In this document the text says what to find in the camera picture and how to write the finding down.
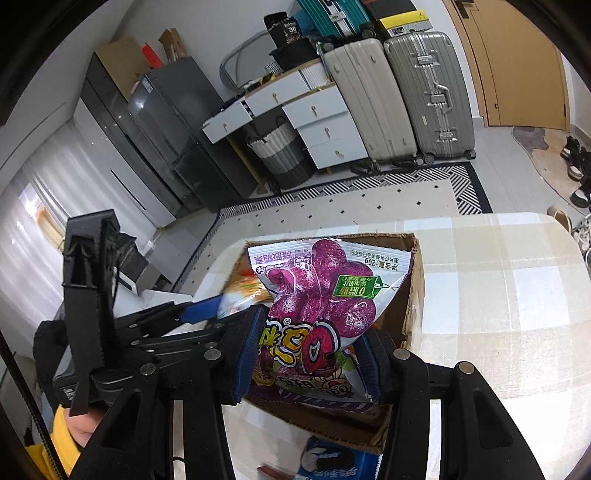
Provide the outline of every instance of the door handle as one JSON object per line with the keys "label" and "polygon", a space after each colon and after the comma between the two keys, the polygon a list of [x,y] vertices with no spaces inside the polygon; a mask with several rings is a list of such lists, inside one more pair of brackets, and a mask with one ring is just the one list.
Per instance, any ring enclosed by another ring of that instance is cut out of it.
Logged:
{"label": "door handle", "polygon": [[474,5],[474,0],[456,0],[456,6],[457,9],[460,11],[460,15],[462,16],[462,18],[470,18],[470,15],[468,15],[468,11],[466,10],[464,4]]}

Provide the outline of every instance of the hand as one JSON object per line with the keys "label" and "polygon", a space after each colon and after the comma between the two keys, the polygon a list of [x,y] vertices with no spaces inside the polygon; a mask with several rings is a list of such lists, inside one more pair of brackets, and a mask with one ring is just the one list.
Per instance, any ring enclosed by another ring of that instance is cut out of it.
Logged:
{"label": "hand", "polygon": [[74,441],[81,447],[86,446],[104,416],[104,411],[99,408],[89,407],[88,413],[70,417],[70,409],[64,408],[66,426]]}

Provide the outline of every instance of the snack bag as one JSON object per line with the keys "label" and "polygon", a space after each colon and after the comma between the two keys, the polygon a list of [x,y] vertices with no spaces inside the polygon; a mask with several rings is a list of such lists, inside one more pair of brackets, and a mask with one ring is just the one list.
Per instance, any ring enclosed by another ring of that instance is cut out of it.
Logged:
{"label": "snack bag", "polygon": [[224,288],[222,301],[217,310],[217,318],[221,319],[257,303],[272,302],[268,290],[261,280],[250,269],[239,271],[236,278]]}
{"label": "snack bag", "polygon": [[363,411],[368,403],[353,343],[384,312],[413,255],[334,239],[248,249],[274,296],[251,394]]}

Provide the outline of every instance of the green label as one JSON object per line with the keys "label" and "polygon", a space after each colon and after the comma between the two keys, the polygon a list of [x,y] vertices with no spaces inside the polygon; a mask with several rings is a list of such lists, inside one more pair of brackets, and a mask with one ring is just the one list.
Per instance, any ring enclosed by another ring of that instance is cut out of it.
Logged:
{"label": "green label", "polygon": [[353,297],[360,299],[374,299],[380,289],[387,288],[382,283],[382,277],[355,277],[354,275],[339,275],[333,297]]}

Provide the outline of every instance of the black cabinet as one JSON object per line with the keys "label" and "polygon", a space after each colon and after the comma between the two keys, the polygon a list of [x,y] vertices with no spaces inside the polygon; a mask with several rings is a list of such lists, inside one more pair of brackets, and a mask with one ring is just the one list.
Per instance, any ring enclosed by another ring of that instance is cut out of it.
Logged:
{"label": "black cabinet", "polygon": [[188,57],[146,73],[127,106],[162,158],[211,211],[248,198],[256,181],[226,140],[212,144],[203,123],[222,100]]}
{"label": "black cabinet", "polygon": [[203,207],[139,128],[125,97],[95,54],[80,97],[121,156],[168,211],[181,218]]}

